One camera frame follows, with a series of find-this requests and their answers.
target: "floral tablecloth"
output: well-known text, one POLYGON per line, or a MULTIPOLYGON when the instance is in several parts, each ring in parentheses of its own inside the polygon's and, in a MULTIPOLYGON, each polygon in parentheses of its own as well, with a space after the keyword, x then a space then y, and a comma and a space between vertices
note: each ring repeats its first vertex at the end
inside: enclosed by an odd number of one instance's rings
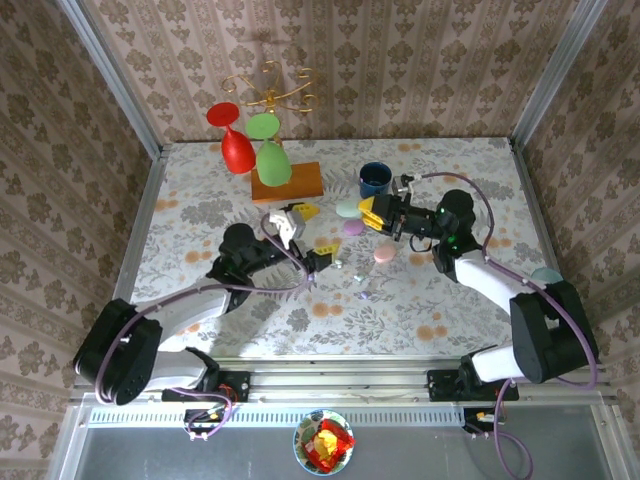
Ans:
MULTIPOLYGON (((508 316, 474 291, 438 274, 429 253, 412 253, 408 238, 396 244, 389 264, 376 265, 373 250, 390 241, 372 230, 343 233, 336 203, 358 198, 357 172, 369 161, 387 163, 394 175, 453 171, 474 179, 496 214, 491 253, 531 273, 543 266, 538 238, 506 139, 287 141, 292 163, 319 161, 325 194, 308 201, 320 213, 308 223, 303 251, 340 243, 342 269, 331 267, 315 285, 289 295, 252 295, 219 319, 194 325, 172 339, 214 356, 285 354, 460 355, 510 336, 508 316), (364 273, 358 283, 353 277, 364 273), (361 293, 370 293, 363 299, 361 293)), ((413 203, 434 208, 453 177, 418 185, 413 203)), ((138 271, 134 301, 178 290, 203 276, 217 256, 224 229, 245 222, 259 232, 268 208, 254 205, 248 175, 224 167, 218 143, 174 145, 138 271)), ((487 215, 476 197, 476 235, 487 215)), ((297 274, 281 264, 254 277, 256 285, 294 285, 297 274)))

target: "yellow object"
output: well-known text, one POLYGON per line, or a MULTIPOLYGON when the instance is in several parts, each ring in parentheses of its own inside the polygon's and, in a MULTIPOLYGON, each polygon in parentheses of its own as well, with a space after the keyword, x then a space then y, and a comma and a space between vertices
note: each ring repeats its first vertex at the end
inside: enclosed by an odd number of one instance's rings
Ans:
POLYGON ((321 430, 313 439, 313 447, 321 460, 328 460, 338 448, 338 437, 331 430, 321 430))
POLYGON ((309 219, 315 217, 318 213, 320 213, 320 209, 315 205, 311 205, 310 203, 299 203, 298 205, 294 205, 292 210, 300 212, 305 222, 309 221, 309 219))
POLYGON ((365 225, 373 228, 374 230, 380 231, 384 225, 384 220, 375 213, 371 213, 374 200, 375 197, 365 198, 358 204, 358 210, 362 212, 362 221, 365 225))
POLYGON ((340 248, 339 243, 332 243, 331 245, 325 245, 324 247, 314 248, 313 251, 318 255, 325 255, 327 253, 331 254, 331 259, 336 259, 336 253, 338 253, 338 249, 340 248))

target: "orange polka dot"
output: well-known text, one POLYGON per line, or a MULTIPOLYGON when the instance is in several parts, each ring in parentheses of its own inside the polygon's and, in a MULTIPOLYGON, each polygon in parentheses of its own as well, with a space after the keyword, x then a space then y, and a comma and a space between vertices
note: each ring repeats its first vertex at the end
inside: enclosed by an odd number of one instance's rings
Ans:
POLYGON ((161 212, 162 210, 164 210, 165 208, 167 208, 167 201, 160 199, 156 202, 156 212, 161 212))
POLYGON ((428 325, 420 325, 416 329, 416 336, 423 342, 433 340, 433 329, 428 325))
POLYGON ((198 260, 200 260, 200 254, 195 250, 191 250, 185 255, 184 259, 187 263, 196 263, 198 260))
POLYGON ((313 306, 312 312, 316 317, 326 317, 329 315, 329 307, 326 303, 316 303, 313 306))
POLYGON ((438 325, 436 327, 436 335, 438 337, 446 337, 447 333, 449 333, 449 330, 447 330, 447 327, 445 327, 444 325, 438 325))
POLYGON ((420 267, 424 265, 424 257, 419 253, 412 253, 411 255, 409 255, 409 263, 416 267, 420 267))

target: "blue cup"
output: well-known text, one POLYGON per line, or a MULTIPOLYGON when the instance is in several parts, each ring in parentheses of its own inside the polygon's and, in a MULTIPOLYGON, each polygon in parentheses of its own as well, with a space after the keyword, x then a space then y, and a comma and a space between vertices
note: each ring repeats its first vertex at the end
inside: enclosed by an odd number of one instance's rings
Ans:
POLYGON ((392 178, 391 169, 384 163, 367 163, 360 169, 360 196, 369 198, 387 193, 392 178))

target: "pink disk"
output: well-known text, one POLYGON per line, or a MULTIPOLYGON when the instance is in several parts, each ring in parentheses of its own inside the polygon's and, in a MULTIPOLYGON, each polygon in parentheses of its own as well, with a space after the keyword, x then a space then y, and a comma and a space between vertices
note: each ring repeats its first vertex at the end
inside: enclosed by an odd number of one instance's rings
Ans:
POLYGON ((382 245, 373 251, 373 258, 378 263, 387 263, 396 256, 396 247, 393 245, 382 245))
POLYGON ((344 233, 349 236, 360 235, 364 230, 364 222, 362 220, 347 220, 344 222, 344 233))

